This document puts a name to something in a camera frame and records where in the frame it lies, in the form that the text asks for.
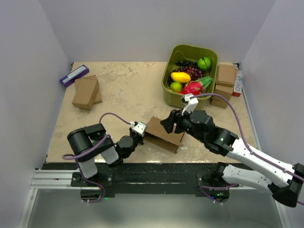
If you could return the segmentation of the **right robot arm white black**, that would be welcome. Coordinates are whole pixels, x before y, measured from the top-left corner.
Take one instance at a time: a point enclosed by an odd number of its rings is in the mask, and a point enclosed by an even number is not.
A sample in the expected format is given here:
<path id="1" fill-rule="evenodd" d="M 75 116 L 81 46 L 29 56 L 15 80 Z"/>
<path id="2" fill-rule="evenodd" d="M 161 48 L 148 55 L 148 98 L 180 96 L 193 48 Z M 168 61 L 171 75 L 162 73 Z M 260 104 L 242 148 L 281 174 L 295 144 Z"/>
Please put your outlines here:
<path id="1" fill-rule="evenodd" d="M 205 111 L 192 113 L 172 110 L 160 124 L 167 133 L 186 132 L 203 143 L 212 153 L 232 158 L 249 167 L 248 170 L 233 165 L 222 165 L 212 174 L 214 185 L 225 183 L 266 190 L 279 203 L 294 208 L 299 204 L 299 194 L 304 181 L 304 167 L 297 163 L 277 160 L 256 148 L 235 133 L 216 126 Z"/>

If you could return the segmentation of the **brown cardboard paper box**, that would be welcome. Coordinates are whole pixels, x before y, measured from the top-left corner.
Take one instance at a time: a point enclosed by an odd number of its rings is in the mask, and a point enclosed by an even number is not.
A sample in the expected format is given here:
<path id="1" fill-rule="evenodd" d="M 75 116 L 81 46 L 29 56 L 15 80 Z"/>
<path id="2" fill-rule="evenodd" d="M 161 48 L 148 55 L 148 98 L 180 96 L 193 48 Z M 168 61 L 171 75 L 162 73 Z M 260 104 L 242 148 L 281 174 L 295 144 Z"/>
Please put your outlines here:
<path id="1" fill-rule="evenodd" d="M 161 125 L 161 119 L 152 117 L 147 123 L 144 139 L 171 153 L 176 154 L 180 147 L 183 147 L 182 139 L 184 133 L 167 133 Z"/>

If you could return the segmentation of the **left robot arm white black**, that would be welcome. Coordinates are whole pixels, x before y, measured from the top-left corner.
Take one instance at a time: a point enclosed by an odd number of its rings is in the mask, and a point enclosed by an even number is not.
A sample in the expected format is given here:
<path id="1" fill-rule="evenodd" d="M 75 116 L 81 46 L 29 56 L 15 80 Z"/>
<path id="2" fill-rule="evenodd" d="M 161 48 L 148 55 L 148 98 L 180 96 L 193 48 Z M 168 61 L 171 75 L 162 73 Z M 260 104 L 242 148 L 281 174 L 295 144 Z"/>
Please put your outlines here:
<path id="1" fill-rule="evenodd" d="M 82 171 L 82 182 L 87 186 L 94 186 L 98 182 L 95 157 L 100 154 L 110 167 L 123 163 L 123 160 L 128 158 L 139 144 L 143 145 L 145 130 L 146 124 L 132 122 L 129 135 L 114 142 L 102 124 L 79 128 L 67 136 L 73 154 L 65 154 L 62 158 L 75 160 Z"/>

